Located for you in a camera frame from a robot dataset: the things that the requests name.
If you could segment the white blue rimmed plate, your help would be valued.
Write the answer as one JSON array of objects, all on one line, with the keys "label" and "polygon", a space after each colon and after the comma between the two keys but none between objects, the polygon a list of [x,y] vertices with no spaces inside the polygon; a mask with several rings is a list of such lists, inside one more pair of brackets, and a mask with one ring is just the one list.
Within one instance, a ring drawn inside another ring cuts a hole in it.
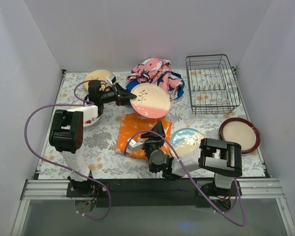
[{"label": "white blue rimmed plate", "polygon": [[100,122],[101,118],[102,118],[102,116],[99,116],[97,118],[92,118],[92,119],[85,121],[83,123],[83,128],[94,126],[94,125],[98,124]]}]

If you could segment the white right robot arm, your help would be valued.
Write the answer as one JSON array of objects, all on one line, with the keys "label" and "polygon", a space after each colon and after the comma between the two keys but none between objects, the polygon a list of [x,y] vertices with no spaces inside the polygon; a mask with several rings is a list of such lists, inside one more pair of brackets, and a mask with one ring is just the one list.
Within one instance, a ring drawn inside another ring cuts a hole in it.
[{"label": "white right robot arm", "polygon": [[195,147],[186,144],[171,146],[174,153],[169,156],[161,150],[165,141],[162,122],[158,122],[151,131],[141,135],[148,168],[152,173],[162,173],[163,178],[178,179],[187,173],[205,169],[214,173],[213,191],[217,195],[226,194],[234,178],[242,176],[241,145],[234,142],[202,138],[192,141]]}]

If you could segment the yellow rimmed plate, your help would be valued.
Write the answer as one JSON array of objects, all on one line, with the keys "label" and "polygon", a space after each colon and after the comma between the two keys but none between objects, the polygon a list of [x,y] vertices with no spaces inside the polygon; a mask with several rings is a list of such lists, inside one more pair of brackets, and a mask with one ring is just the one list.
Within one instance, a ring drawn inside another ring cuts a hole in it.
[{"label": "yellow rimmed plate", "polygon": [[84,78],[85,81],[89,80],[100,80],[102,83],[106,82],[106,78],[110,75],[113,75],[113,73],[109,70],[99,69],[95,70]]}]

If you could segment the brown rimmed cream plate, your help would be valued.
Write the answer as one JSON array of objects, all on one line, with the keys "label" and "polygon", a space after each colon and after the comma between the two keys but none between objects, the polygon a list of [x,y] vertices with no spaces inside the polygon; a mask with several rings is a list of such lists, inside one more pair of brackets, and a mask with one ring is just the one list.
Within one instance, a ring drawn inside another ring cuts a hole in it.
[{"label": "brown rimmed cream plate", "polygon": [[255,151],[261,143],[257,127],[243,118],[225,120],[219,128],[219,136],[223,141],[240,144],[244,154]]}]

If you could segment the pink plate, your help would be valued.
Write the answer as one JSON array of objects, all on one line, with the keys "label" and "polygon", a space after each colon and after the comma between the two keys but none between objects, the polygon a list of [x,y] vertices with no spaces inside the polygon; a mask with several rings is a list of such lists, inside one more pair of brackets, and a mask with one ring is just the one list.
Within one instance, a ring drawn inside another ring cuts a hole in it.
[{"label": "pink plate", "polygon": [[162,118],[171,108],[168,94],[153,84],[138,84],[131,93],[137,97],[130,100],[133,109],[146,118]]}]

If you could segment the orange tie-dye folded shorts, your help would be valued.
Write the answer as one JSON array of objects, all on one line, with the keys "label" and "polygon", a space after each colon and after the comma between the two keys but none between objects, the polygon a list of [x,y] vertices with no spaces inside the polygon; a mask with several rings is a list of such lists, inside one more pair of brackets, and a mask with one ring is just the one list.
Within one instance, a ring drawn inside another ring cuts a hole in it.
[{"label": "orange tie-dye folded shorts", "polygon": [[[120,125],[119,134],[118,134],[118,140],[117,140],[117,146],[116,146],[116,152],[124,153],[125,145],[127,140],[136,132],[141,130],[151,130],[159,121],[162,122],[164,131],[165,131],[165,138],[166,140],[170,140],[171,136],[171,129],[172,129],[172,122],[165,119],[165,117],[152,119],[152,118],[146,118],[144,116],[141,116],[138,113],[132,113],[132,114],[126,114]],[[141,139],[140,135],[137,135],[134,140],[136,142],[141,142],[146,139]],[[166,154],[170,153],[170,148],[167,144],[164,144],[161,147],[161,150],[165,152]],[[126,151],[126,155],[130,156],[132,158],[136,159],[142,159],[147,160],[145,152],[140,149],[135,152]]]}]

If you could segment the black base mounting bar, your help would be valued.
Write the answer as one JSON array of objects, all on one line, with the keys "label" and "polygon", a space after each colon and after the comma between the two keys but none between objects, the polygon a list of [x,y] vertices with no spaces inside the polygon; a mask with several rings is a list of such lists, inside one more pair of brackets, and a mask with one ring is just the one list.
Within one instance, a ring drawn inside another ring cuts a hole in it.
[{"label": "black base mounting bar", "polygon": [[[112,197],[112,207],[162,207],[162,206],[196,206],[210,207],[204,197],[188,178],[168,180],[164,178],[137,179],[101,179],[108,187]],[[194,178],[198,186],[212,185],[213,178]],[[97,207],[107,207],[109,197],[99,184],[96,186]],[[86,200],[93,195],[83,196],[73,190],[68,183],[66,197]]]}]

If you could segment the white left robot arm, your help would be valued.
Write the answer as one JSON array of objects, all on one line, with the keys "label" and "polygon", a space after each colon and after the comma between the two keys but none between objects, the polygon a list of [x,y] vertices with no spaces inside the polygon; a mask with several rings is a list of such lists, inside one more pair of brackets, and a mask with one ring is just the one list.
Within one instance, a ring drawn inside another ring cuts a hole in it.
[{"label": "white left robot arm", "polygon": [[104,104],[115,102],[118,106],[127,105],[131,99],[137,96],[124,89],[115,82],[115,77],[108,80],[107,87],[99,80],[88,81],[88,95],[82,104],[75,104],[74,109],[55,110],[49,134],[49,143],[60,152],[68,167],[77,173],[71,173],[68,177],[74,190],[88,197],[95,191],[91,170],[84,162],[81,146],[84,139],[84,125],[87,122],[97,123],[104,111]]}]

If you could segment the blue cloth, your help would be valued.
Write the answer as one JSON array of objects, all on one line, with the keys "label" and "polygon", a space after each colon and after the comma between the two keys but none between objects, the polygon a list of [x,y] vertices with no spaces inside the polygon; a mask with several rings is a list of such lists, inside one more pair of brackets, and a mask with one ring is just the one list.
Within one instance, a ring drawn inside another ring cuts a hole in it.
[{"label": "blue cloth", "polygon": [[[178,98],[180,98],[180,97],[183,96],[183,94],[184,94],[183,89],[184,89],[184,87],[185,87],[185,82],[184,82],[182,76],[181,76],[179,73],[176,73],[176,72],[173,72],[173,71],[172,71],[172,75],[178,77],[178,78],[181,79],[181,81],[182,81],[182,84],[176,88],[176,97],[175,97],[175,98],[171,98],[171,100],[175,100],[175,99],[178,99]],[[132,90],[135,86],[137,86],[138,84],[140,84],[140,83],[139,83],[137,80],[133,80],[133,81],[129,82],[129,83],[126,85],[126,89],[127,89],[128,91],[131,91],[131,90]]]}]

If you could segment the pink navy patterned cloth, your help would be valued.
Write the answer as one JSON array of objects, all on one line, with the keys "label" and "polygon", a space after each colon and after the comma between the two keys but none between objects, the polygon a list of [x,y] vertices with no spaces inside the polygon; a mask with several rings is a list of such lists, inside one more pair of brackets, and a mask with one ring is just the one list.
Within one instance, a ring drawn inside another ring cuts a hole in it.
[{"label": "pink navy patterned cloth", "polygon": [[148,83],[162,88],[171,98],[176,97],[176,88],[181,79],[172,75],[171,61],[150,58],[136,65],[126,78],[127,82],[137,80],[140,84]]}]

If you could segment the blue and cream plate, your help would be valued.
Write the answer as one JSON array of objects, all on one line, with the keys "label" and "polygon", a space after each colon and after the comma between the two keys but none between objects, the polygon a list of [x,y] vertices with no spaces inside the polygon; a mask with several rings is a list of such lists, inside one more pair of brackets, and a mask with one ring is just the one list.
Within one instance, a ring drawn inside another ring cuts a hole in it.
[{"label": "blue and cream plate", "polygon": [[170,138],[170,144],[179,157],[192,153],[198,149],[201,140],[206,135],[193,128],[182,128],[176,131]]}]

